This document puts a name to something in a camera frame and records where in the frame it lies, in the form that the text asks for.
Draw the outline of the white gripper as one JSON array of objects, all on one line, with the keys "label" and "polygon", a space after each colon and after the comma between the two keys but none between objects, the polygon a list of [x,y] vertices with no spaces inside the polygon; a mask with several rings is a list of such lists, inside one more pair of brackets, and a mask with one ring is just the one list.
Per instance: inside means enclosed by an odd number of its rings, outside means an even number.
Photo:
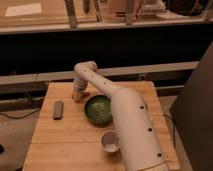
[{"label": "white gripper", "polygon": [[81,92],[85,91],[88,86],[88,82],[80,77],[75,77],[73,81],[72,98],[75,102],[79,102],[83,96]]}]

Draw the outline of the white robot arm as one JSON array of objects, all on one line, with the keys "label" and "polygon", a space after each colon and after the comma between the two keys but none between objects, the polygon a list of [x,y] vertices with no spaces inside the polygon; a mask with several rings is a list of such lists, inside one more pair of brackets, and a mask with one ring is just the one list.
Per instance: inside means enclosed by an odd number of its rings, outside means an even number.
[{"label": "white robot arm", "polygon": [[120,86],[97,73],[94,61],[74,66],[74,99],[79,101],[92,84],[110,101],[114,128],[126,171],[169,171],[144,98],[134,89]]}]

